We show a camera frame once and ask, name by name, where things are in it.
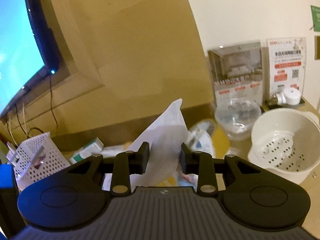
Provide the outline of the white printed plastic bag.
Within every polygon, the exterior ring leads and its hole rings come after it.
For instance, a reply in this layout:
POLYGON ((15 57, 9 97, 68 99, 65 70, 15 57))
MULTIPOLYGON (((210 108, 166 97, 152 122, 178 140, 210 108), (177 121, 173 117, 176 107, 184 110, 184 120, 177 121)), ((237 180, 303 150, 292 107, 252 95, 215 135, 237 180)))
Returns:
POLYGON ((170 178, 178 167, 181 145, 188 139, 188 130, 180 110, 182 99, 169 107, 129 146, 137 151, 143 142, 150 145, 146 171, 131 175, 131 189, 137 186, 157 186, 170 178))

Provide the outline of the green white small box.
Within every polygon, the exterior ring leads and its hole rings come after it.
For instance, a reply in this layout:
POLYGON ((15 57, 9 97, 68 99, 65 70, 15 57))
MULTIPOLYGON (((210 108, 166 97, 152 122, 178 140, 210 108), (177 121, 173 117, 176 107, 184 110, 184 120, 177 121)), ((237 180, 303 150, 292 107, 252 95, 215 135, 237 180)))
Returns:
POLYGON ((77 162, 80 162, 87 157, 90 157, 91 155, 95 153, 99 153, 103 150, 104 144, 99 138, 95 138, 91 142, 87 143, 82 148, 78 149, 70 158, 69 162, 71 164, 75 164, 77 162))

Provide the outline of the clear plastic bowl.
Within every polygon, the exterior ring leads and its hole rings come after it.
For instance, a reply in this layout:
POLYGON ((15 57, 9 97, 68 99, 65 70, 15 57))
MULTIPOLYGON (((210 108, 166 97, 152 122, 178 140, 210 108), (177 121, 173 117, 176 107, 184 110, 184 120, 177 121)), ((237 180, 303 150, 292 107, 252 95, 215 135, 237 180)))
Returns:
POLYGON ((261 116, 261 108, 251 100, 231 99, 218 105, 214 116, 230 140, 242 141, 251 136, 252 127, 261 116))

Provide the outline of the white power adapter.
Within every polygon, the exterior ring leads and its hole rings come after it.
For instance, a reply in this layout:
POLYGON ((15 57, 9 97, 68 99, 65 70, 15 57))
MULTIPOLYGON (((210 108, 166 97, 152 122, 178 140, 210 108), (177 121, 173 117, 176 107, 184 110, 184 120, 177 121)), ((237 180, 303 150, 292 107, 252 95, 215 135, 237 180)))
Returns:
POLYGON ((7 147, 9 149, 9 152, 6 155, 8 163, 10 163, 13 166, 16 166, 20 160, 20 156, 18 155, 16 148, 12 143, 7 142, 7 147))

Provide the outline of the white perforated plastic basket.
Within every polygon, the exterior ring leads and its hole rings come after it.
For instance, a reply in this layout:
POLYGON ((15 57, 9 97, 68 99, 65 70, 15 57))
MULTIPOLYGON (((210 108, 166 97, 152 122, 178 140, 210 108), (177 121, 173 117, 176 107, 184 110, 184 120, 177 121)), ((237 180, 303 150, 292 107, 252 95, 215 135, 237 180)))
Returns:
POLYGON ((23 189, 70 166, 49 132, 23 141, 16 151, 20 160, 14 173, 17 185, 23 189))

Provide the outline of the white perforated steamer pot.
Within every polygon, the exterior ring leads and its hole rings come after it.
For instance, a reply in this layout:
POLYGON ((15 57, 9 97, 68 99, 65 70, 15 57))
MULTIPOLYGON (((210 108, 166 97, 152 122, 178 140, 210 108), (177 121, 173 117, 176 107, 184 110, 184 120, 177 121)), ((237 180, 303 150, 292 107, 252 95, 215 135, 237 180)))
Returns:
POLYGON ((251 132, 248 161, 301 184, 319 165, 319 118, 279 108, 262 114, 251 132))

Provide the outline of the grey hotel acrylic sign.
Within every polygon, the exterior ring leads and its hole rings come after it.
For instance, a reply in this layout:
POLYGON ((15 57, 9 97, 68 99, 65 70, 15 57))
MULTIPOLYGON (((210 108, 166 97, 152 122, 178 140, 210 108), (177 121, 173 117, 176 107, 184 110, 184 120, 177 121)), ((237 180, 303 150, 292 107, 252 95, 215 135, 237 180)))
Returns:
POLYGON ((215 104, 231 99, 263 103, 263 65, 259 40, 207 50, 215 104))

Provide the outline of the white round plug device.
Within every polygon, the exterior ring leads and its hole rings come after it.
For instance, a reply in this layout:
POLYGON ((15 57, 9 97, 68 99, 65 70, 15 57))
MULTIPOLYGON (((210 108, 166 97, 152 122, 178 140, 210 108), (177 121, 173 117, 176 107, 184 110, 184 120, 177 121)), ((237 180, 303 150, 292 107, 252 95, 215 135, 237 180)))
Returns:
POLYGON ((301 93, 293 87, 285 88, 282 92, 276 94, 276 99, 278 105, 295 106, 300 103, 301 93))

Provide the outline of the white orange acrylic sign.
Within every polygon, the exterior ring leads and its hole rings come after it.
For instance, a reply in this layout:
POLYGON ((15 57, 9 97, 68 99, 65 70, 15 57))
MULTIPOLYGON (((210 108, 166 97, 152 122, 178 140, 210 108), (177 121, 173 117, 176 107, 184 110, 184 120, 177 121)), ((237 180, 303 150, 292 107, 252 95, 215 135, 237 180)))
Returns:
POLYGON ((306 38, 267 39, 269 57, 269 97, 285 88, 303 93, 306 69, 306 38))

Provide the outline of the wall-mounted television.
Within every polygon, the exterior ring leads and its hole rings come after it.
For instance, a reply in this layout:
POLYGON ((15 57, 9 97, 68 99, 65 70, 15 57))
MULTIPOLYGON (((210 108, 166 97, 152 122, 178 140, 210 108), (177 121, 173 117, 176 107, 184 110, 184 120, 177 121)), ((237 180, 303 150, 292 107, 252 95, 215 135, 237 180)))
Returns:
POLYGON ((41 0, 1 0, 1 117, 60 61, 41 0))

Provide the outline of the brass wall switch plate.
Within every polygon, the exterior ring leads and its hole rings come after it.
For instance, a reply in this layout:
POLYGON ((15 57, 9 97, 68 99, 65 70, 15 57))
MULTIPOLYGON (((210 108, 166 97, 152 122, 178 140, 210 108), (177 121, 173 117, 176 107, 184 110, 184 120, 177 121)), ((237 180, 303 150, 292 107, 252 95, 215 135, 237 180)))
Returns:
POLYGON ((320 36, 315 36, 315 60, 320 60, 320 36))

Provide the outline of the green wall sticker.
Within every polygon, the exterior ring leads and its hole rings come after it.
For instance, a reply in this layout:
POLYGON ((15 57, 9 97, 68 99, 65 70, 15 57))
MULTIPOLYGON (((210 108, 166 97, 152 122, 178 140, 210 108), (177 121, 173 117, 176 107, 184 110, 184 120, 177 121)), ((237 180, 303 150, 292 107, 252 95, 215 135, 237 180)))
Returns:
POLYGON ((315 32, 320 32, 320 7, 311 5, 312 26, 315 32))

